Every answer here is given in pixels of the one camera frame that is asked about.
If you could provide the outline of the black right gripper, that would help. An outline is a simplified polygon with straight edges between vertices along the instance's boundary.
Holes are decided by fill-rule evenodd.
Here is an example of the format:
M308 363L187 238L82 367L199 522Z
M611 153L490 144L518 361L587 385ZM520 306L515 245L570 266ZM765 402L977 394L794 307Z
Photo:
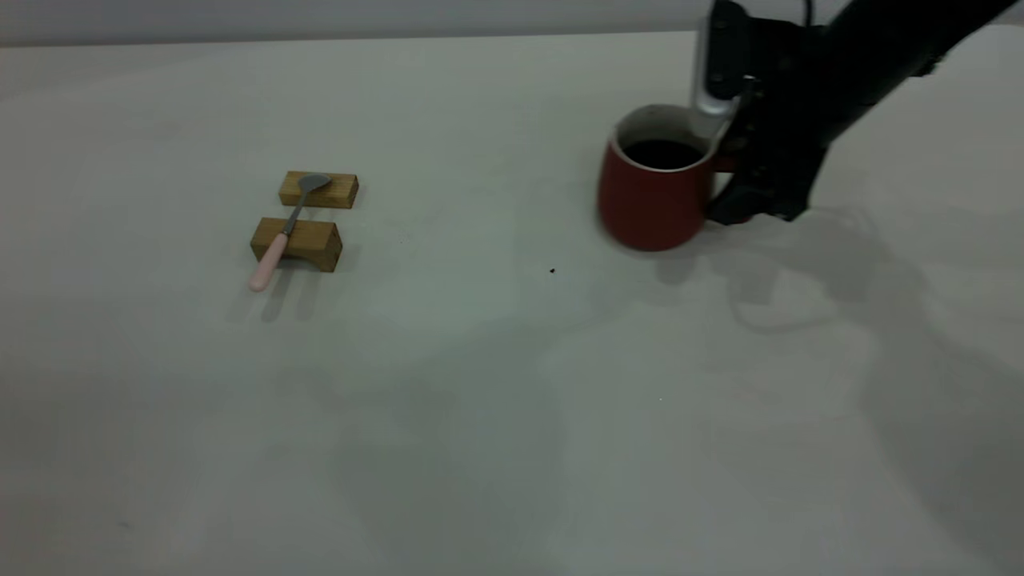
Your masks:
M706 219L734 227L759 214L792 222L810 204L810 194L829 147L817 134L814 79L829 54L829 26L801 26L768 18L752 20L752 96L729 102L716 132L718 158L742 163L728 169L726 186L706 205Z

